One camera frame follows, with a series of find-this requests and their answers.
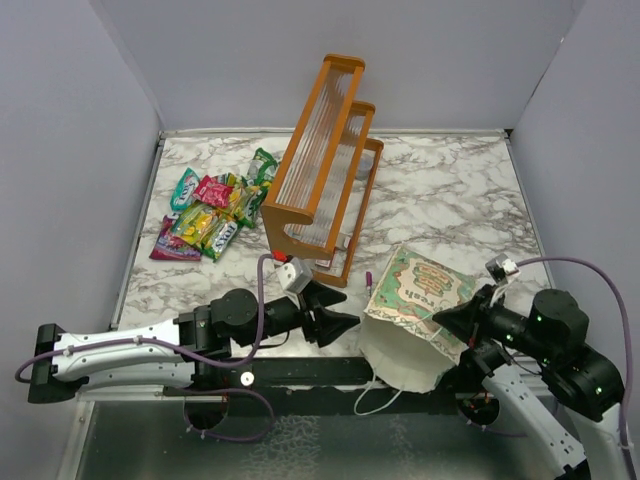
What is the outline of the green patterned paper bag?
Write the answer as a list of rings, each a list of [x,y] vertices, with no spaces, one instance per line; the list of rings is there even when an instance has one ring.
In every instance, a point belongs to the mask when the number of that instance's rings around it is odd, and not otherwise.
[[[428,394],[457,366],[466,344],[434,315],[471,299],[474,277],[401,245],[363,311],[358,348],[372,379],[354,402],[357,416],[377,414],[403,393]]]

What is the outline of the green Fox's snack packet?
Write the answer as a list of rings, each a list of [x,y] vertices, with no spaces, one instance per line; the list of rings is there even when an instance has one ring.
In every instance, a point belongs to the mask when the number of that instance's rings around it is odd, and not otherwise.
[[[217,262],[241,229],[234,219],[220,218],[202,239],[202,254]]]

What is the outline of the yellow green striped packet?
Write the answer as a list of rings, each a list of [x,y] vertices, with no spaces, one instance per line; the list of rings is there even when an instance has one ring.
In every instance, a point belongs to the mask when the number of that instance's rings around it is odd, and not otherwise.
[[[254,228],[260,206],[267,196],[271,183],[267,180],[258,183],[232,173],[222,175],[221,179],[232,190],[228,197],[228,205],[222,207],[220,211],[242,226]]]

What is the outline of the yellow fruit snack packet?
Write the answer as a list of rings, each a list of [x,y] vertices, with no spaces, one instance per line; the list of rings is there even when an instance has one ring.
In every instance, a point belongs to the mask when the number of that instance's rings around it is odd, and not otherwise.
[[[200,248],[205,235],[214,227],[218,217],[218,210],[215,207],[201,201],[194,201],[177,218],[171,232],[186,244]]]

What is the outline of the green apple tea packet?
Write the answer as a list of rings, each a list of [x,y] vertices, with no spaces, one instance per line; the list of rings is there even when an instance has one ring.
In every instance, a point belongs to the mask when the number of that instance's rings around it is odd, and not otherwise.
[[[278,161],[263,148],[258,148],[249,163],[246,183],[251,186],[261,186],[271,183],[278,169]]]

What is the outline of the red snack packet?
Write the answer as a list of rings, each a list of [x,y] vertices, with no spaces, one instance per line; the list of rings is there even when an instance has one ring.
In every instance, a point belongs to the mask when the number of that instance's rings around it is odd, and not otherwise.
[[[193,198],[212,207],[226,208],[229,206],[232,191],[232,186],[220,183],[210,176],[204,176],[194,190]]]

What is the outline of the purple berry snack packet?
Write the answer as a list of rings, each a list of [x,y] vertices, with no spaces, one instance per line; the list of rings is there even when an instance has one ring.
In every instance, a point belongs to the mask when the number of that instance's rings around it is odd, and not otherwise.
[[[149,258],[157,261],[199,262],[201,252],[172,233],[171,229],[176,220],[176,215],[163,217],[161,229]]]

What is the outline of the teal snack packet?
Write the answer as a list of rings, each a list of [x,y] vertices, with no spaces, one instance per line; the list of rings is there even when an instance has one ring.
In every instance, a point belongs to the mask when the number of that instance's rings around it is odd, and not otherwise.
[[[183,212],[194,201],[193,194],[200,184],[200,177],[192,169],[187,168],[178,181],[171,199],[170,207],[173,212]]]

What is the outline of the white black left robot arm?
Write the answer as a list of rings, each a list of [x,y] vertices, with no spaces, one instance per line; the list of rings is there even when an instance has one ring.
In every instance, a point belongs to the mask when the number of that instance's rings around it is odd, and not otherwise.
[[[345,299],[312,281],[297,301],[283,296],[261,303],[249,290],[233,289],[173,319],[136,329],[74,334],[44,324],[26,366],[31,372],[27,400],[60,403],[80,392],[136,384],[210,394],[220,385],[220,370],[249,361],[232,359],[234,345],[257,350],[267,338],[293,330],[320,348],[336,341],[360,322],[355,315],[333,311]]]

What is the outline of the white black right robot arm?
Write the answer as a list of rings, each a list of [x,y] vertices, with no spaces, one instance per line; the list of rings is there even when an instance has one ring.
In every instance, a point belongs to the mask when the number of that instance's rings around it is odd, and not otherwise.
[[[625,387],[617,367],[586,342],[588,316],[567,292],[539,291],[528,316],[492,299],[485,285],[433,320],[467,349],[453,373],[469,390],[484,388],[517,420],[557,479],[635,479],[628,430],[619,424]],[[577,431],[572,436],[533,394],[507,352],[534,359],[548,391]]]

